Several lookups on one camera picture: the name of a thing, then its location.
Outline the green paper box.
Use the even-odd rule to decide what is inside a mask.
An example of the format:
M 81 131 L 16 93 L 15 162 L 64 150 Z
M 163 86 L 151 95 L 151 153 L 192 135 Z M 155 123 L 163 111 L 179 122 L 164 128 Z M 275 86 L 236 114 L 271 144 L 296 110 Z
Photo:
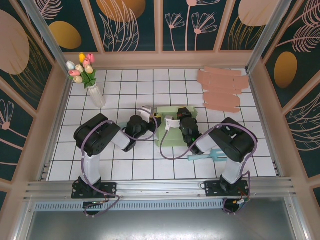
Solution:
M 155 113 L 161 115 L 161 121 L 162 121 L 162 124 L 157 130 L 157 133 L 154 138 L 155 143 L 158 147 L 160 146 L 161 141 L 166 132 L 165 116 L 173 116 L 174 120 L 178 120 L 177 112 L 179 108 L 187 108 L 191 112 L 192 117 L 195 119 L 198 116 L 198 112 L 194 106 L 158 106 L 156 108 Z M 186 147 L 187 144 L 183 140 L 183 135 L 181 130 L 179 128 L 171 128 L 168 131 L 162 146 L 163 147 Z

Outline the pink paper box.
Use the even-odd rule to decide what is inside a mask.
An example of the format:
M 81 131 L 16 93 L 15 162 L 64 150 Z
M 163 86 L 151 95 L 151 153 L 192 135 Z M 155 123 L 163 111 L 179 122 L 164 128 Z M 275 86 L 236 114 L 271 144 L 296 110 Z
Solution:
M 198 70 L 197 82 L 204 90 L 203 105 L 206 109 L 234 114 L 240 112 L 238 95 L 249 87 L 249 77 L 240 70 L 206 66 Z

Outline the light blue toy rake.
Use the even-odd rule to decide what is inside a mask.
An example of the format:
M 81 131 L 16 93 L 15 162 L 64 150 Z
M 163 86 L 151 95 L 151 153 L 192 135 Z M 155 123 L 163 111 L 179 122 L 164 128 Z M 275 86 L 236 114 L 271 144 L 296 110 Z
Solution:
M 189 155 L 187 159 L 189 161 L 212 159 L 214 162 L 223 162 L 227 160 L 227 156 L 221 149 L 211 149 L 209 154 Z

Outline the white ribbed vase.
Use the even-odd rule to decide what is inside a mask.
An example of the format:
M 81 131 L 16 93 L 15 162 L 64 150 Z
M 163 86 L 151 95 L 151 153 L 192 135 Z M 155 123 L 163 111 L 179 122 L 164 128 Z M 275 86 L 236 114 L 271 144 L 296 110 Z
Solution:
M 89 95 L 92 99 L 93 104 L 97 108 L 102 108 L 105 106 L 106 100 L 103 96 L 102 91 L 100 90 L 100 88 L 97 84 L 95 84 L 94 86 L 89 86 L 88 92 L 89 92 Z

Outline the artificial tulip bouquet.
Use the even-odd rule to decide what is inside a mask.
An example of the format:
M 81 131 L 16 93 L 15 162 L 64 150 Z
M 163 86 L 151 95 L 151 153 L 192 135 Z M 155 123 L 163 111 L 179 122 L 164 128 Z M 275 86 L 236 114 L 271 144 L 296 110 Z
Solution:
M 95 62 L 95 57 L 92 53 L 78 54 L 79 64 L 72 61 L 65 63 L 68 70 L 68 78 L 76 84 L 83 84 L 83 88 L 91 88 L 96 85 L 96 69 L 92 64 Z

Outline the grey metal sheet panel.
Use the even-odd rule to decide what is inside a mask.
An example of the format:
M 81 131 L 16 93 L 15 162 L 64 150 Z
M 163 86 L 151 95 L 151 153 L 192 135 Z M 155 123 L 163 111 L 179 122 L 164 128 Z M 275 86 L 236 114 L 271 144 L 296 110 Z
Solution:
M 221 209 L 81 211 L 23 207 L 9 240 L 312 240 L 290 197 L 256 198 L 238 213 Z

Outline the aluminium mounting rail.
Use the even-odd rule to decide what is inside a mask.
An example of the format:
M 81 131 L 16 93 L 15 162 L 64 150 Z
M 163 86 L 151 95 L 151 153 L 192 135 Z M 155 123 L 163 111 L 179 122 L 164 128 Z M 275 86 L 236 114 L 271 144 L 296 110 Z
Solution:
M 204 179 L 175 180 L 120 180 L 116 194 L 121 200 L 195 200 L 205 199 Z M 71 201 L 72 181 L 29 182 L 23 194 L 24 201 Z M 250 198 L 277 198 L 295 196 L 289 177 L 252 177 Z

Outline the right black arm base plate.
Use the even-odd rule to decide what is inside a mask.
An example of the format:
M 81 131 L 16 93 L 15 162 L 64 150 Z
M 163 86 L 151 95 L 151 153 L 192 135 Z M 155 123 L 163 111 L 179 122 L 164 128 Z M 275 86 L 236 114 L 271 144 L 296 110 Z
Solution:
M 204 190 L 207 197 L 238 197 L 241 196 L 241 193 L 249 194 L 249 183 L 247 180 L 240 178 L 236 183 L 230 184 L 220 178 L 219 180 L 205 181 Z

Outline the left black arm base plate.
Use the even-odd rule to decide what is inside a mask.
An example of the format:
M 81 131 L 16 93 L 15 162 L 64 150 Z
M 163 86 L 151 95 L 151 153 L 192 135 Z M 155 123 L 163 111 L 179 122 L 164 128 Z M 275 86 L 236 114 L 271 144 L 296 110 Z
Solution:
M 100 191 L 106 192 L 108 194 L 115 195 L 117 192 L 117 184 L 115 182 L 110 183 L 97 183 L 93 185 Z M 71 192 L 72 199 L 104 199 L 105 195 L 92 189 L 89 185 L 83 182 L 76 182 L 72 185 Z

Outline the aluminium frame post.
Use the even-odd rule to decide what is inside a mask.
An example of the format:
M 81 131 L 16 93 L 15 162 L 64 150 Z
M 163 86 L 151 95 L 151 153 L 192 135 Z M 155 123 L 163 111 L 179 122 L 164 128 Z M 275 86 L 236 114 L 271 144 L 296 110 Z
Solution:
M 54 36 L 52 35 L 45 19 L 42 17 L 41 13 L 38 11 L 38 8 L 33 0 L 20 0 L 23 4 L 26 12 L 29 14 L 30 18 L 34 22 L 36 28 L 39 30 L 41 35 L 43 36 L 44 41 L 47 43 L 50 51 L 53 53 L 56 61 L 59 63 L 60 67 L 63 69 L 65 73 L 68 72 L 68 68 L 66 66 L 66 58 L 57 44 Z
M 271 41 L 273 35 L 281 24 L 282 19 L 290 8 L 291 2 L 292 0 L 279 0 L 278 4 L 276 5 L 245 67 L 248 75 L 250 75 L 255 69 L 267 45 Z

